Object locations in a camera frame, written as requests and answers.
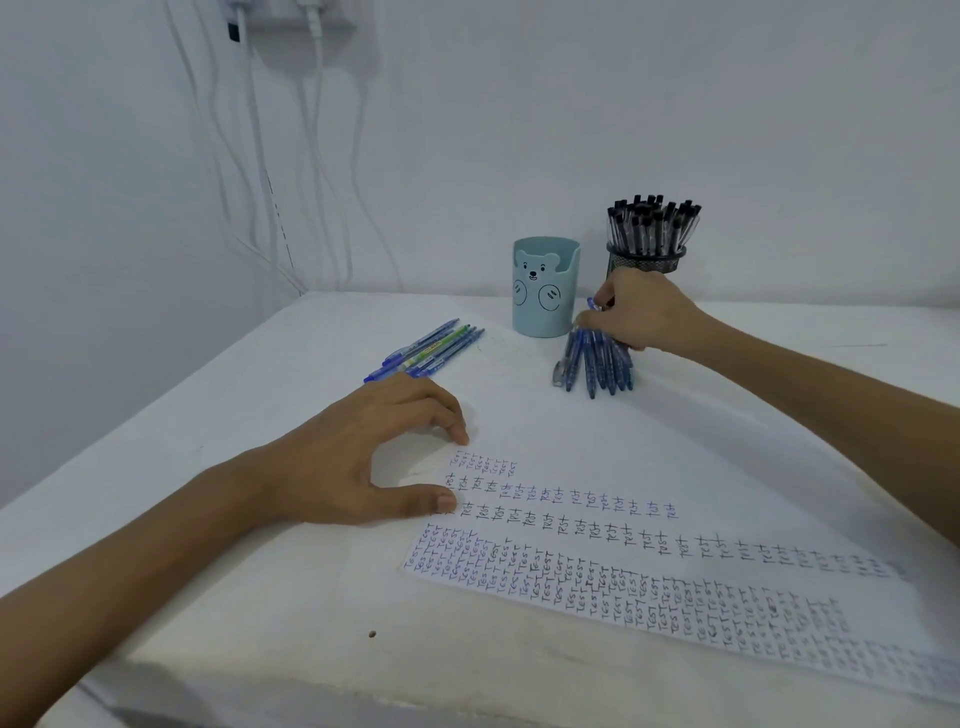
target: blue pen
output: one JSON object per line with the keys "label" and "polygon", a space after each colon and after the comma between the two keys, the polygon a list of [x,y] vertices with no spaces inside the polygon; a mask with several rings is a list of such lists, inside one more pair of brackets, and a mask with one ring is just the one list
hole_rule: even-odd
{"label": "blue pen", "polygon": [[622,392],[627,388],[627,368],[623,364],[623,359],[616,353],[616,342],[612,339],[607,339],[607,343],[610,345],[610,356],[613,360],[613,375],[616,379],[616,387]]}
{"label": "blue pen", "polygon": [[457,322],[460,319],[450,319],[443,326],[435,328],[426,336],[423,336],[421,339],[418,339],[413,344],[403,347],[402,349],[397,349],[395,352],[390,354],[386,359],[383,360],[383,366],[389,366],[393,363],[398,363],[404,359],[408,359],[417,353],[420,349],[425,349],[430,344],[432,344],[438,337],[442,338],[442,334],[446,333],[451,328],[457,325]]}
{"label": "blue pen", "polygon": [[593,353],[593,337],[590,331],[583,331],[584,370],[587,373],[587,394],[591,399],[597,396],[596,359]]}
{"label": "blue pen", "polygon": [[599,331],[591,331],[590,339],[593,343],[593,362],[597,371],[597,384],[600,389],[607,389],[607,369],[603,363],[603,338]]}
{"label": "blue pen", "polygon": [[457,329],[457,331],[454,331],[453,334],[447,336],[449,339],[448,341],[446,341],[444,344],[441,344],[437,349],[430,352],[427,356],[414,364],[414,366],[410,367],[407,370],[407,374],[410,376],[416,376],[415,372],[423,369],[429,369],[434,364],[441,361],[444,356],[452,351],[455,347],[459,347],[461,344],[463,344],[464,341],[470,338],[470,336],[472,336],[476,330],[477,327],[472,327],[470,325]]}
{"label": "blue pen", "polygon": [[433,376],[433,375],[436,374],[442,367],[444,367],[444,366],[446,365],[446,363],[450,361],[450,359],[452,359],[452,358],[453,358],[454,356],[456,356],[458,353],[462,352],[464,349],[466,349],[466,348],[469,347],[471,344],[473,344],[473,342],[477,341],[481,336],[483,336],[483,332],[484,332],[484,331],[486,331],[485,328],[474,329],[473,332],[469,333],[467,336],[462,337],[462,338],[458,341],[458,343],[456,344],[456,346],[454,346],[454,347],[452,347],[451,349],[449,349],[449,350],[446,352],[446,355],[445,355],[443,358],[441,358],[440,361],[434,362],[434,363],[433,363],[431,366],[429,366],[429,367],[424,367],[424,368],[422,368],[422,369],[418,369],[417,372],[416,372],[413,376],[416,376],[416,377],[420,377],[420,376]]}
{"label": "blue pen", "polygon": [[580,369],[580,355],[584,350],[583,332],[577,329],[573,338],[573,351],[570,353],[570,361],[564,373],[564,387],[569,392],[573,389],[573,384],[577,381],[577,372]]}
{"label": "blue pen", "polygon": [[616,370],[613,366],[613,348],[610,337],[601,334],[600,346],[603,349],[603,365],[607,370],[607,391],[610,392],[612,397],[616,394]]}
{"label": "blue pen", "polygon": [[426,349],[420,350],[419,352],[397,364],[388,364],[385,367],[380,367],[375,372],[371,372],[364,377],[364,381],[379,381],[380,379],[385,379],[386,377],[396,374],[397,372],[406,372],[408,369],[419,366],[424,359],[432,356],[433,354],[439,353],[440,351],[445,351],[450,346],[451,342],[459,339],[471,328],[472,327],[468,325],[463,325],[459,328],[453,329],[452,331],[448,331],[446,334],[442,334],[440,339],[430,344],[430,346],[428,346]]}

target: wall socket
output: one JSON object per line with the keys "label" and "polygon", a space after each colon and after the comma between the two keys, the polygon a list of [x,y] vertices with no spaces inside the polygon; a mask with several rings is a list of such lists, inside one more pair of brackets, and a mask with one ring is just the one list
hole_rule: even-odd
{"label": "wall socket", "polygon": [[[217,0],[227,23],[236,23],[236,12],[228,0]],[[326,0],[320,15],[325,31],[349,31],[357,27],[352,0]],[[307,30],[306,11],[297,0],[252,0],[247,10],[247,28],[251,33]]]}

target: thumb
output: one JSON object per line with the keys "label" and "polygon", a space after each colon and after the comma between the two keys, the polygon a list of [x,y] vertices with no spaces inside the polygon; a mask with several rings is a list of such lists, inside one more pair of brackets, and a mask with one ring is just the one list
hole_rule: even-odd
{"label": "thumb", "polygon": [[579,328],[594,328],[598,331],[611,333],[610,331],[611,315],[612,315],[611,311],[594,311],[594,310],[581,311],[580,315],[577,316],[577,320],[574,322],[574,326]]}
{"label": "thumb", "polygon": [[397,488],[377,488],[371,485],[363,507],[365,521],[411,519],[452,513],[457,507],[453,491],[440,485],[403,485]]}

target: bundle of pens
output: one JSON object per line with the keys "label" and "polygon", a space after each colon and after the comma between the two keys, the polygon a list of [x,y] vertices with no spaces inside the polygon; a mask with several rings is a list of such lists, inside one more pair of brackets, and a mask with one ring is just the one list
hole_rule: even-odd
{"label": "bundle of pens", "polygon": [[700,222],[700,209],[692,200],[663,206],[663,195],[648,195],[646,200],[636,195],[631,204],[617,200],[607,208],[607,275],[621,266],[661,273],[677,270],[686,241]]}
{"label": "bundle of pens", "polygon": [[[593,299],[587,299],[590,308],[595,308]],[[614,341],[602,331],[575,328],[566,336],[564,358],[553,368],[553,385],[569,392],[577,380],[580,359],[584,359],[587,378],[587,393],[591,399],[597,395],[597,384],[610,392],[634,388],[634,360],[627,347]]]}
{"label": "bundle of pens", "polygon": [[379,381],[398,372],[413,377],[433,376],[447,362],[483,336],[485,328],[457,327],[460,319],[447,321],[413,344],[397,349],[383,360],[383,365],[364,377],[364,381]]}

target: right hand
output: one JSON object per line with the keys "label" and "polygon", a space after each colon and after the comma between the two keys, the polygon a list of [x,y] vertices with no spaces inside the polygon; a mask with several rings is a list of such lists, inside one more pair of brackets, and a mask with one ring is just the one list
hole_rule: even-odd
{"label": "right hand", "polygon": [[652,347],[684,355],[709,321],[709,316],[663,273],[616,268],[593,300],[605,306],[614,296],[612,308],[583,311],[576,326],[603,331],[632,349]]}

